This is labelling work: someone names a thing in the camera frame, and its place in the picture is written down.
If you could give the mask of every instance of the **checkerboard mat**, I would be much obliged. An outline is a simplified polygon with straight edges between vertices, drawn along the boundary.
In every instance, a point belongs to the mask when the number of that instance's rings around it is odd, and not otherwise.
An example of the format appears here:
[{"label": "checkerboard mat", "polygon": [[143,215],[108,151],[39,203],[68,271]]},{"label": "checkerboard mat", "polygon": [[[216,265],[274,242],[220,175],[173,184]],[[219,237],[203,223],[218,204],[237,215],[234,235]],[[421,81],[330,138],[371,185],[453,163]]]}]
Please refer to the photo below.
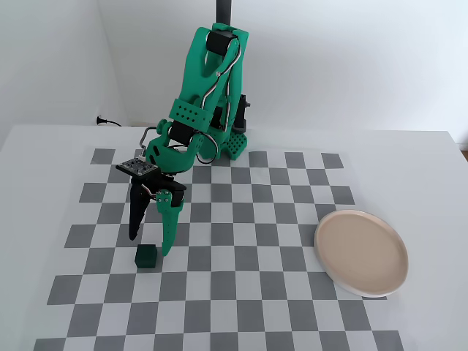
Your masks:
[{"label": "checkerboard mat", "polygon": [[195,165],[176,177],[187,191],[173,248],[137,269],[138,244],[160,250],[162,218],[151,203],[128,239],[130,179],[116,153],[96,149],[79,184],[61,249],[74,261],[45,307],[62,332],[34,351],[403,350],[386,298],[336,286],[314,254],[319,220],[357,208],[339,154],[252,151]]}]

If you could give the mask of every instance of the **gray square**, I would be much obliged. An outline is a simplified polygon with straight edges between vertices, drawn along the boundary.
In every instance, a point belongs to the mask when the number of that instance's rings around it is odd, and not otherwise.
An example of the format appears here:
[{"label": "gray square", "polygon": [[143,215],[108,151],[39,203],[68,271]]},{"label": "gray square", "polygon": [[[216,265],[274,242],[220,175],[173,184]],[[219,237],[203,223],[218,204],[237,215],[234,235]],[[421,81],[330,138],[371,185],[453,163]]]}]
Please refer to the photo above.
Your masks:
[{"label": "gray square", "polygon": [[310,185],[329,185],[325,170],[307,170]]},{"label": "gray square", "polygon": [[211,222],[211,203],[192,203],[190,211],[191,223]]},{"label": "gray square", "polygon": [[161,275],[160,301],[185,300],[187,272],[164,272]]},{"label": "gray square", "polygon": [[68,327],[67,337],[96,336],[101,311],[102,303],[75,305],[72,313],[72,320],[70,320]]},{"label": "gray square", "polygon": [[250,184],[250,168],[246,167],[232,167],[231,168],[231,182],[232,184]]},{"label": "gray square", "polygon": [[252,199],[254,203],[272,203],[273,192],[271,186],[252,184]]},{"label": "gray square", "polygon": [[211,224],[211,245],[213,246],[234,245],[234,224],[233,223],[212,223]]},{"label": "gray square", "polygon": [[118,228],[117,244],[116,247],[137,247],[141,244],[141,237],[143,236],[143,223],[137,232],[137,237],[132,241],[129,238],[129,224],[120,224]]},{"label": "gray square", "polygon": [[310,186],[292,185],[291,191],[294,203],[314,203],[314,195],[312,195]]},{"label": "gray square", "polygon": [[333,281],[325,272],[309,272],[310,290],[314,300],[336,300]]},{"label": "gray square", "polygon": [[118,170],[116,166],[112,166],[109,172],[108,183],[129,183],[130,175]]},{"label": "gray square", "polygon": [[136,274],[111,274],[107,283],[104,302],[132,302],[135,277]]},{"label": "gray square", "polygon": [[322,153],[322,159],[325,168],[343,168],[343,162],[341,162],[338,154]]},{"label": "gray square", "polygon": [[56,276],[50,289],[47,305],[75,304],[81,276]]},{"label": "gray square", "polygon": [[251,151],[249,152],[250,167],[268,167],[268,159],[266,151]]},{"label": "gray square", "polygon": [[346,331],[370,331],[366,308],[362,300],[340,300],[339,309]]},{"label": "gray square", "polygon": [[235,272],[211,272],[211,300],[235,300]]},{"label": "gray square", "polygon": [[290,185],[290,176],[286,168],[270,168],[271,185]]},{"label": "gray square", "polygon": [[36,339],[33,351],[63,351],[65,338]]},{"label": "gray square", "polygon": [[337,205],[354,205],[351,189],[348,186],[330,186],[333,201]]},{"label": "gray square", "polygon": [[306,271],[306,260],[304,259],[302,247],[282,246],[279,250],[281,252],[281,261],[283,262],[283,271]]},{"label": "gray square", "polygon": [[318,331],[312,300],[289,300],[292,331]]},{"label": "gray square", "polygon": [[237,301],[238,331],[264,331],[263,304],[261,300]]},{"label": "gray square", "polygon": [[111,165],[116,150],[113,148],[96,148],[91,160],[92,165]]},{"label": "gray square", "polygon": [[286,300],[283,272],[260,272],[263,300]]},{"label": "gray square", "polygon": [[114,250],[110,247],[89,249],[84,274],[109,274]]},{"label": "gray square", "polygon": [[256,224],[255,234],[258,246],[279,246],[276,224]]},{"label": "gray square", "polygon": [[103,203],[97,224],[120,224],[124,214],[124,203]]},{"label": "gray square", "polygon": [[132,303],[127,335],[154,334],[157,315],[157,302]]},{"label": "gray square", "polygon": [[275,203],[276,223],[297,224],[298,218],[295,215],[293,203]]},{"label": "gray square", "polygon": [[211,247],[191,246],[189,247],[189,264],[187,270],[190,271],[211,271]]},{"label": "gray square", "polygon": [[288,168],[306,168],[302,152],[285,152],[284,157]]},{"label": "gray square", "polygon": [[398,331],[373,331],[373,334],[379,351],[403,351]]},{"label": "gray square", "polygon": [[145,223],[162,223],[162,215],[156,203],[149,203],[146,208]]},{"label": "gray square", "polygon": [[157,334],[154,337],[154,351],[182,351],[183,344],[183,334]]},{"label": "gray square", "polygon": [[233,203],[234,223],[255,223],[253,203]]},{"label": "gray square", "polygon": [[192,183],[193,184],[210,184],[211,183],[211,167],[193,166]]},{"label": "gray square", "polygon": [[125,335],[98,336],[94,351],[124,351]]},{"label": "gray square", "polygon": [[81,203],[101,203],[104,199],[106,183],[84,183],[81,191]]},{"label": "gray square", "polygon": [[301,235],[302,246],[313,246],[315,238],[316,224],[300,224],[299,234]]},{"label": "gray square", "polygon": [[289,331],[269,331],[265,337],[268,351],[294,351],[293,333]]},{"label": "gray square", "polygon": [[231,203],[233,201],[233,191],[231,184],[212,184],[212,203]]},{"label": "gray square", "polygon": [[209,300],[186,301],[184,333],[209,332],[211,328]]},{"label": "gray square", "polygon": [[319,221],[322,220],[323,217],[325,217],[327,214],[330,214],[334,211],[336,211],[336,206],[335,205],[326,205],[326,204],[315,204],[315,210],[317,211],[317,218]]},{"label": "gray square", "polygon": [[174,246],[188,246],[190,236],[190,223],[177,224],[177,234],[175,235]]},{"label": "gray square", "polygon": [[236,246],[234,255],[236,271],[259,271],[256,246]]},{"label": "gray square", "polygon": [[74,224],[68,232],[65,247],[90,247],[95,224]]},{"label": "gray square", "polygon": [[350,351],[345,331],[320,331],[322,351]]},{"label": "gray square", "polygon": [[212,351],[239,351],[237,333],[211,333],[210,350]]}]

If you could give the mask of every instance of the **black pole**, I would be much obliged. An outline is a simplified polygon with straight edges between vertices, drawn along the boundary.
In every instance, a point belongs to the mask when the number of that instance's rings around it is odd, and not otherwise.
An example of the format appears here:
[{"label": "black pole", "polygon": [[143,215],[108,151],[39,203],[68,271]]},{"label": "black pole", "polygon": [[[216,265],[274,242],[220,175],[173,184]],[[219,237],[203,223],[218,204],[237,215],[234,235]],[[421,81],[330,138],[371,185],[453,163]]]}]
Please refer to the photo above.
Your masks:
[{"label": "black pole", "polygon": [[216,0],[216,22],[231,25],[232,0]]}]

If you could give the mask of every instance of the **white square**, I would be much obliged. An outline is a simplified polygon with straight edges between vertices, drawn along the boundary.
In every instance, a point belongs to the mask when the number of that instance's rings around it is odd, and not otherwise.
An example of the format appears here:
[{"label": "white square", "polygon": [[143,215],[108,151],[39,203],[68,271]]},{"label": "white square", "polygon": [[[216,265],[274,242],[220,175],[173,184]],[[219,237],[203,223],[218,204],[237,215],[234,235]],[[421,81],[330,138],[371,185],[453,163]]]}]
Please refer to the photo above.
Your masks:
[{"label": "white square", "polygon": [[187,272],[187,301],[209,300],[211,295],[211,272]]},{"label": "white square", "polygon": [[164,257],[163,272],[187,272],[189,264],[189,248],[186,246],[173,246],[170,254]]},{"label": "white square", "polygon": [[377,351],[372,331],[347,331],[346,337],[350,351]]},{"label": "white square", "polygon": [[313,203],[295,203],[294,207],[298,224],[319,224],[319,218]]},{"label": "white square", "polygon": [[266,152],[269,168],[287,168],[286,156],[283,151],[268,150]]},{"label": "white square", "polygon": [[125,336],[124,351],[135,351],[135,350],[153,351],[153,349],[154,349],[154,334],[126,335]]},{"label": "white square", "polygon": [[142,273],[135,277],[132,302],[157,302],[161,287],[161,273]]},{"label": "white square", "polygon": [[211,223],[191,223],[189,246],[211,245]]},{"label": "white square", "polygon": [[235,294],[238,300],[261,300],[260,272],[235,272]]},{"label": "white square", "polygon": [[131,303],[104,303],[97,335],[125,335],[131,305]]},{"label": "white square", "polygon": [[104,303],[108,274],[85,274],[81,277],[76,304]]},{"label": "white square", "polygon": [[250,181],[252,184],[270,185],[270,170],[266,167],[250,168]]},{"label": "white square", "polygon": [[284,283],[288,300],[312,299],[307,272],[284,272]]},{"label": "white square", "polygon": [[211,300],[211,332],[237,331],[237,301]]},{"label": "white square", "polygon": [[319,204],[334,204],[333,194],[328,185],[312,185],[312,195],[314,196],[314,203]]},{"label": "white square", "polygon": [[104,192],[104,203],[125,203],[129,184],[127,183],[107,183]]},{"label": "white square", "polygon": [[255,223],[234,223],[234,245],[256,246]]},{"label": "white square", "polygon": [[277,224],[280,246],[302,246],[301,234],[297,224]]},{"label": "white square", "polygon": [[254,203],[255,223],[276,223],[273,203]]},{"label": "white square", "polygon": [[299,168],[288,168],[287,174],[290,177],[291,185],[310,185],[309,177],[305,169]]},{"label": "white square", "polygon": [[303,151],[304,163],[306,168],[309,170],[322,170],[325,168],[323,165],[322,153],[315,150],[305,150]]},{"label": "white square", "polygon": [[294,203],[293,191],[289,185],[272,185],[271,192],[275,203]]},{"label": "white square", "polygon": [[156,334],[184,332],[185,301],[160,301],[156,319]]},{"label": "white square", "polygon": [[119,224],[96,224],[91,247],[116,247]]},{"label": "white square", "polygon": [[192,202],[210,203],[211,202],[211,184],[192,184]]},{"label": "white square", "polygon": [[212,184],[231,184],[231,167],[211,167]]},{"label": "white square", "polygon": [[263,300],[265,331],[291,331],[287,300]]},{"label": "white square", "polygon": [[66,338],[64,351],[83,351],[94,349],[95,336],[83,336],[80,338]]},{"label": "white square", "polygon": [[135,265],[136,253],[136,247],[116,247],[110,272],[112,274],[137,273],[137,265]]},{"label": "white square", "polygon": [[293,331],[292,340],[294,341],[294,351],[322,351],[322,342],[318,331]]},{"label": "white square", "polygon": [[185,333],[183,351],[208,351],[210,349],[210,333]]},{"label": "white square", "polygon": [[141,235],[142,244],[154,244],[158,247],[162,245],[164,237],[162,223],[145,223]]},{"label": "white square", "polygon": [[314,300],[314,309],[319,331],[344,331],[337,300]]},{"label": "white square", "polygon": [[320,261],[315,255],[315,250],[311,246],[303,246],[304,260],[306,261],[306,270],[308,272],[324,272]]},{"label": "white square", "polygon": [[233,202],[234,203],[253,203],[252,186],[250,184],[233,184]]},{"label": "white square", "polygon": [[235,271],[234,246],[211,247],[211,270]]},{"label": "white square", "polygon": [[212,203],[211,204],[212,223],[232,223],[233,204],[232,203]]},{"label": "white square", "polygon": [[259,246],[258,252],[258,268],[260,271],[282,272],[283,262],[281,252],[277,246]]}]

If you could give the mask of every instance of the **green plastic part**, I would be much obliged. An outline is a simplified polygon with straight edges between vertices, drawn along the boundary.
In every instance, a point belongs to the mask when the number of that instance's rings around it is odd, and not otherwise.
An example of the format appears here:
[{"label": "green plastic part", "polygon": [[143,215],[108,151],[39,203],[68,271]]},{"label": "green plastic part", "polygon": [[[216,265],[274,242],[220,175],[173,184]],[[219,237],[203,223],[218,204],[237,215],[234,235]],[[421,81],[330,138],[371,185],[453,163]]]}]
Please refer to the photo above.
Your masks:
[{"label": "green plastic part", "polygon": [[178,214],[184,207],[184,200],[179,207],[172,207],[170,205],[173,199],[172,194],[167,190],[161,190],[160,194],[156,196],[156,203],[158,212],[162,215],[162,255],[165,256],[169,253],[170,248],[173,247],[174,240],[177,233]]},{"label": "green plastic part", "polygon": [[156,267],[157,256],[158,251],[156,245],[138,244],[135,264],[138,268],[154,268]]}]

